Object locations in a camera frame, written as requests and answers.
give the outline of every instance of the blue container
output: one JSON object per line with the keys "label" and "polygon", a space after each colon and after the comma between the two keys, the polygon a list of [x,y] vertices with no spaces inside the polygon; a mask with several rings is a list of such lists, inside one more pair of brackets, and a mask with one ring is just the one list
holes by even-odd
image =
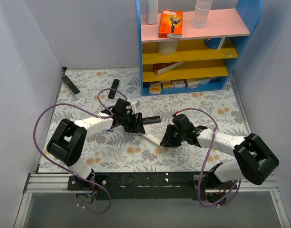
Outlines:
{"label": "blue container", "polygon": [[206,38],[204,39],[204,43],[208,48],[211,49],[221,49],[227,41],[227,37],[222,38]]}

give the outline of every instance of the white paper roll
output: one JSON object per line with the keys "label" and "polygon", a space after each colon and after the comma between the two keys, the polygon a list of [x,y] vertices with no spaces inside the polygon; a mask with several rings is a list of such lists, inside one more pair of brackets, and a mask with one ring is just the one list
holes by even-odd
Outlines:
{"label": "white paper roll", "polygon": [[146,0],[147,23],[149,25],[157,24],[158,0]]}
{"label": "white paper roll", "polygon": [[176,53],[178,41],[157,42],[156,51],[162,56],[169,56]]}

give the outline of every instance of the orange box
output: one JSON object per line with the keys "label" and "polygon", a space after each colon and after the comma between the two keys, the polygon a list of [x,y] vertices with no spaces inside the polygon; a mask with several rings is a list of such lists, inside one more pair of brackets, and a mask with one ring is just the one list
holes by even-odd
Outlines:
{"label": "orange box", "polygon": [[163,10],[161,12],[159,38],[181,38],[183,34],[183,12]]}

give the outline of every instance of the blue shelf frame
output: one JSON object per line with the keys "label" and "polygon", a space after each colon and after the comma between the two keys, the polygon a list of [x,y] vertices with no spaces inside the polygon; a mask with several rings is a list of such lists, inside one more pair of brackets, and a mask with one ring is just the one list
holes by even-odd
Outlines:
{"label": "blue shelf frame", "polygon": [[[219,77],[218,80],[209,82],[206,85],[199,85],[196,89],[188,88],[176,88],[176,89],[163,89],[161,90],[161,95],[165,94],[177,94],[177,93],[191,93],[191,92],[204,92],[221,90],[224,88],[228,78],[233,72],[235,65],[239,61],[244,49],[246,48],[254,30],[256,29],[263,10],[264,0],[239,0],[236,5],[236,10],[241,16],[246,27],[250,31],[249,36],[243,37],[231,37],[230,40],[238,53],[237,58],[224,59],[223,62],[228,70],[229,75],[226,77]],[[137,32],[138,32],[138,44],[139,44],[139,74],[140,74],[140,85],[141,85],[141,95],[155,95],[149,93],[149,84],[143,82],[143,66],[142,66],[142,42],[141,42],[141,14],[140,14],[140,2],[136,0],[136,12],[137,12]]]}

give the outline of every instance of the cable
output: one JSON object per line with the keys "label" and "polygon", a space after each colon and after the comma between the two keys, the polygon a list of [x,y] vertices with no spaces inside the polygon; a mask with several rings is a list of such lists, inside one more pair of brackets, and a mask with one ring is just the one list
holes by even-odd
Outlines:
{"label": "cable", "polygon": [[[57,107],[57,106],[61,106],[61,105],[67,105],[67,106],[74,107],[74,108],[79,109],[79,110],[81,110],[81,111],[83,111],[83,112],[85,112],[85,113],[87,113],[87,114],[89,114],[89,115],[91,115],[91,116],[96,117],[96,118],[102,118],[102,119],[112,118],[114,114],[112,113],[112,111],[111,111],[110,109],[108,109],[108,108],[107,108],[107,107],[106,107],[106,106],[105,106],[105,105],[100,101],[100,98],[99,98],[100,94],[101,94],[103,91],[105,91],[105,90],[114,90],[114,91],[120,93],[120,94],[121,94],[121,95],[122,95],[126,100],[127,100],[127,97],[126,97],[123,93],[121,93],[120,91],[118,91],[118,90],[116,90],[116,89],[112,89],[112,88],[110,88],[110,89],[104,89],[104,90],[101,90],[101,91],[99,92],[99,94],[98,94],[98,101],[100,102],[100,104],[101,104],[105,109],[107,109],[107,110],[111,113],[110,116],[101,116],[101,117],[99,117],[98,115],[93,114],[93,113],[91,113],[91,112],[89,112],[89,111],[87,111],[87,110],[85,110],[85,109],[83,109],[83,108],[80,108],[80,107],[78,107],[78,106],[76,106],[76,105],[74,105],[74,104],[68,104],[68,103],[59,103],[59,104],[54,104],[54,105],[48,107],[47,109],[45,109],[45,110],[40,114],[40,116],[38,117],[38,119],[37,119],[37,121],[36,121],[36,123],[35,123],[34,129],[33,129],[33,142],[34,142],[34,144],[35,144],[37,150],[40,152],[40,154],[41,154],[44,158],[46,158],[48,161],[50,161],[50,162],[53,163],[54,165],[57,165],[58,167],[64,169],[65,171],[67,171],[67,172],[69,172],[69,173],[72,173],[68,168],[66,168],[66,167],[64,167],[64,166],[62,166],[62,165],[56,163],[55,161],[53,161],[52,159],[50,159],[48,156],[46,156],[46,155],[42,152],[42,150],[40,149],[40,147],[39,147],[39,145],[38,145],[38,143],[37,143],[37,140],[36,140],[36,132],[37,132],[38,124],[39,124],[40,119],[42,118],[42,116],[43,116],[43,115],[44,115],[48,110],[50,110],[50,109],[52,109],[52,108],[54,108],[54,107]],[[94,210],[94,209],[92,209],[92,208],[89,208],[89,207],[86,207],[85,205],[82,205],[82,204],[78,204],[78,205],[82,206],[83,208],[86,208],[87,210],[90,210],[91,212],[93,212],[93,213],[95,213],[95,214],[104,214],[105,212],[107,212],[107,211],[109,210],[109,208],[111,207],[111,203],[112,203],[112,198],[111,198],[111,195],[109,194],[109,192],[108,192],[108,191],[107,191],[103,186],[101,186],[100,184],[94,183],[94,182],[92,182],[92,181],[90,181],[90,180],[86,180],[86,179],[84,179],[83,177],[79,176],[78,174],[73,174],[73,175],[76,176],[76,177],[78,177],[79,179],[81,179],[81,180],[83,180],[83,181],[86,181],[86,182],[88,182],[88,183],[91,183],[91,184],[93,184],[93,185],[95,185],[95,186],[101,188],[103,191],[105,191],[105,193],[107,194],[108,199],[109,199],[108,206],[107,206],[107,208],[106,208],[104,211],[96,211],[96,210]]]}
{"label": "cable", "polygon": [[221,189],[218,192],[216,192],[215,194],[219,195],[222,190],[223,190],[223,185],[221,186]]}
{"label": "cable", "polygon": [[224,194],[227,191],[227,183],[225,183],[225,190],[223,191],[222,194]]}
{"label": "cable", "polygon": [[[213,143],[214,143],[214,139],[215,139],[215,133],[216,133],[216,130],[218,129],[218,125],[217,125],[217,122],[213,119],[213,117],[208,114],[207,112],[203,111],[203,110],[200,110],[200,109],[197,109],[197,108],[185,108],[185,109],[182,109],[180,111],[177,111],[175,114],[178,114],[180,112],[183,112],[183,111],[186,111],[186,110],[195,110],[195,111],[199,111],[201,113],[204,113],[205,115],[207,115],[215,124],[215,128],[213,130],[213,134],[212,134],[212,140],[211,140],[211,143],[210,143],[210,146],[209,146],[209,149],[208,149],[208,152],[206,154],[206,157],[204,159],[204,163],[203,163],[203,166],[202,166],[202,169],[201,169],[201,172],[200,172],[200,175],[199,175],[199,181],[197,183],[197,197],[198,197],[198,201],[200,203],[200,205],[202,205],[203,207],[205,208],[210,208],[210,207],[213,207],[213,206],[216,206],[218,205],[220,202],[222,202],[227,196],[230,195],[230,193],[232,192],[232,190],[234,189],[234,187],[236,186],[236,183],[237,183],[237,180],[233,183],[233,186],[231,186],[231,188],[229,189],[229,191],[223,196],[221,197],[219,200],[217,200],[216,202],[212,203],[212,204],[204,204],[202,201],[201,201],[201,191],[200,191],[200,188],[201,188],[201,182],[202,182],[202,178],[203,178],[203,174],[204,174],[204,169],[205,169],[205,166],[206,166],[206,163],[208,161],[208,158],[209,158],[209,155],[210,155],[210,152],[212,150],[212,147],[213,147]],[[225,206],[227,204],[229,204],[233,199],[234,197],[237,195],[238,193],[238,190],[240,188],[240,185],[241,185],[241,181],[239,181],[239,185],[236,189],[236,192],[234,194],[234,196],[228,201],[226,202],[225,204],[221,205],[221,206]]]}
{"label": "cable", "polygon": [[126,100],[127,100],[127,97],[123,94],[123,93],[121,93],[120,91],[118,91],[118,90],[116,90],[116,89],[112,89],[112,88],[107,88],[107,89],[103,89],[103,90],[101,90],[99,93],[98,93],[98,101],[99,101],[99,103],[105,108],[105,109],[107,109],[107,110],[109,110],[108,109],[108,107],[107,106],[105,106],[105,104],[103,104],[102,102],[101,102],[101,100],[100,100],[100,94],[102,93],[102,92],[104,92],[104,91],[106,91],[106,90],[113,90],[113,91],[116,91],[116,92],[118,92],[118,93],[120,93]]}

